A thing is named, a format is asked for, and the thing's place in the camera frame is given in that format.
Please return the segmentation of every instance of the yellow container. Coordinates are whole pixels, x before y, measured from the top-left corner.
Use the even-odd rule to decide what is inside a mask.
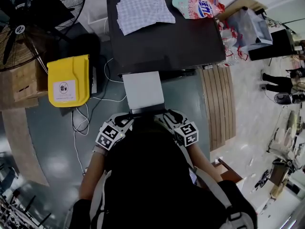
[[[89,55],[49,62],[49,101],[55,107],[76,107],[90,97]]]

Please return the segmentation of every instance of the person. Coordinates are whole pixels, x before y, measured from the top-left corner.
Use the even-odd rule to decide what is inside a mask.
[[[152,119],[135,119],[131,133],[106,152],[94,148],[73,207],[70,229],[171,227],[218,229],[228,212],[213,193],[193,184],[190,165],[163,125]],[[186,151],[194,167],[212,177],[232,206],[247,213],[254,228],[257,215],[236,184],[223,180],[195,143]],[[104,171],[103,189],[98,189]],[[90,217],[96,193],[99,209]]]
[[[276,93],[288,93],[293,92],[305,92],[305,71],[304,68],[299,68],[290,71],[289,77],[271,76],[266,73],[262,73],[262,81],[274,83],[276,85],[264,84],[263,90],[268,90]]]

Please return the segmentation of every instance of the fan grille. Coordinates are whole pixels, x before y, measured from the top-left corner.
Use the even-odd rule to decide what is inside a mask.
[[[19,0],[10,0],[15,6],[19,3]],[[70,9],[69,12],[73,15],[73,18],[57,25],[55,29],[64,31],[64,34],[68,32],[71,26],[78,19],[79,14],[82,11],[85,0],[60,0],[62,4]],[[10,55],[6,64],[3,64],[4,51],[10,34],[14,31],[10,28],[10,18],[0,10],[0,71],[10,70],[19,67],[31,60],[37,58],[46,52],[47,44],[50,44],[51,40],[55,37],[44,30],[35,28],[35,31],[26,30],[20,35],[16,35],[15,43],[12,47]]]

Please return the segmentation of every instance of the gray floor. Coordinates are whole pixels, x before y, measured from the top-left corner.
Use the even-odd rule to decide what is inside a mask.
[[[112,58],[110,42],[102,45],[101,53]],[[209,158],[209,134],[203,100],[202,84],[199,75],[179,78],[162,84],[165,104],[167,108],[184,112],[190,120],[194,120],[199,129],[199,145]],[[121,100],[125,96],[123,84],[110,82],[104,98]],[[98,100],[90,99],[87,104],[89,113]],[[86,108],[80,107],[86,114]],[[103,122],[114,113],[128,112],[128,104],[101,101],[94,110],[87,136],[76,134],[76,146],[83,167],[87,167],[92,156],[92,148],[96,135]],[[38,107],[26,110],[30,134],[41,168],[50,184],[44,187],[33,182],[25,182],[22,187],[23,200],[26,202],[36,195],[31,208],[33,215],[41,220],[49,212],[52,216],[45,225],[60,228],[68,209],[78,197],[78,189],[82,180],[82,171],[74,149],[71,114],[64,117],[58,108],[49,103],[48,97],[40,99]],[[83,118],[74,115],[75,125]]]

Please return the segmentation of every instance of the checkered cloth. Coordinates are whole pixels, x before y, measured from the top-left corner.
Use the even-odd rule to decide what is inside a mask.
[[[176,23],[165,0],[121,0],[116,7],[124,36],[156,22]]]

